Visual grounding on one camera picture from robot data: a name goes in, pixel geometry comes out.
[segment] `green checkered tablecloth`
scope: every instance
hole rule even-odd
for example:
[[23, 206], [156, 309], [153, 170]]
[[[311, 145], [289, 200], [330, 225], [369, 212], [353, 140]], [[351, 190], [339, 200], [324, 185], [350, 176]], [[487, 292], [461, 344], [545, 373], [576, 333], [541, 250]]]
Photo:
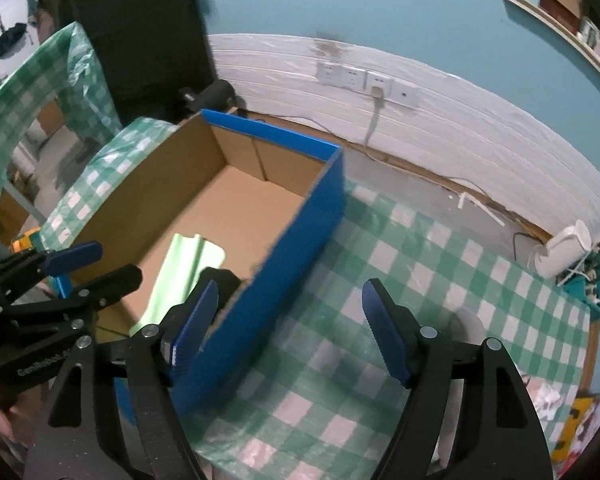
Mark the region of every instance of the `green checkered tablecloth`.
[[477, 313], [518, 367], [559, 389], [557, 441], [582, 374], [589, 312], [549, 281], [363, 187], [291, 306], [204, 410], [183, 420], [195, 451], [243, 479], [368, 479], [407, 393], [389, 377], [360, 305], [378, 277], [442, 332]]
[[43, 245], [56, 251], [70, 247], [116, 187], [177, 129], [165, 121], [140, 118], [117, 134], [90, 160], [49, 215], [40, 229]]
[[52, 35], [0, 86], [0, 193], [13, 150], [53, 99], [81, 139], [105, 144], [122, 128], [100, 62], [77, 23]]

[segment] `shelf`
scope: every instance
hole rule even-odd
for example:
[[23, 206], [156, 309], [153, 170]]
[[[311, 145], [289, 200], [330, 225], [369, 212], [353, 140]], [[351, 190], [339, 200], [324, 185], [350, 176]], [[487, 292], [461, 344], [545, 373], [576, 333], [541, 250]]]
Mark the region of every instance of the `shelf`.
[[575, 50], [577, 50], [582, 56], [587, 59], [591, 65], [600, 73], [600, 58], [589, 48], [588, 45], [582, 43], [576, 38], [571, 31], [567, 30], [563, 24], [556, 20], [553, 16], [548, 14], [545, 10], [531, 3], [529, 0], [505, 0], [519, 7], [520, 9], [528, 12], [533, 17], [537, 18], [540, 22], [544, 23], [556, 34], [561, 36], [567, 43], [569, 43]]

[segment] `blue wall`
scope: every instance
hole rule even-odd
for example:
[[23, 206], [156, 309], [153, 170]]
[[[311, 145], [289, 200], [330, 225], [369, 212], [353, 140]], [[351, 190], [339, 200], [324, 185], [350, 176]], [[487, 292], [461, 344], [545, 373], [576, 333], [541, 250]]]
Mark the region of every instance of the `blue wall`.
[[600, 171], [600, 75], [564, 40], [503, 0], [204, 3], [210, 34], [320, 35], [458, 75], [531, 113]]

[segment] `metal screw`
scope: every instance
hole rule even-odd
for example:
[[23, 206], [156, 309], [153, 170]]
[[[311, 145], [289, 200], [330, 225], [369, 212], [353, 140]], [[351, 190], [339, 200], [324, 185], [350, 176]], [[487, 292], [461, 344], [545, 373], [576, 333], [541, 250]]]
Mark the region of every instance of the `metal screw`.
[[91, 344], [91, 337], [88, 335], [83, 335], [81, 338], [78, 338], [78, 341], [75, 342], [75, 345], [78, 348], [87, 348]]
[[502, 343], [496, 338], [490, 337], [487, 339], [487, 346], [491, 348], [491, 350], [500, 350], [502, 348]]
[[427, 325], [427, 326], [423, 326], [420, 329], [420, 335], [422, 337], [426, 337], [427, 339], [433, 339], [433, 338], [435, 338], [435, 336], [438, 335], [438, 331], [435, 328], [433, 328], [432, 326]]
[[160, 327], [156, 324], [145, 325], [142, 327], [142, 330], [140, 332], [144, 337], [153, 337], [154, 335], [157, 335], [158, 332], [160, 332]]

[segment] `power socket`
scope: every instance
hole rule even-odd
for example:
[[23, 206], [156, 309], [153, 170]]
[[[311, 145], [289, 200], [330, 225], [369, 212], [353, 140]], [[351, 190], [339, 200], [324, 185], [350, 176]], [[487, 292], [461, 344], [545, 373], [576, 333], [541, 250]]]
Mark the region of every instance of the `power socket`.
[[395, 79], [391, 87], [391, 93], [385, 98], [392, 103], [396, 103], [402, 106], [408, 106], [409, 108], [416, 108], [418, 106], [418, 92], [420, 88], [406, 81]]
[[341, 72], [341, 85], [343, 88], [365, 91], [366, 70], [354, 66], [343, 66]]
[[318, 61], [315, 69], [315, 76], [318, 79], [318, 83], [341, 86], [340, 76], [342, 74], [342, 65]]
[[371, 89], [373, 87], [376, 87], [382, 90], [382, 95], [385, 98], [388, 98], [389, 95], [391, 95], [391, 88], [393, 82], [393, 79], [383, 74], [378, 74], [376, 72], [367, 72], [365, 91], [366, 93], [371, 94]]

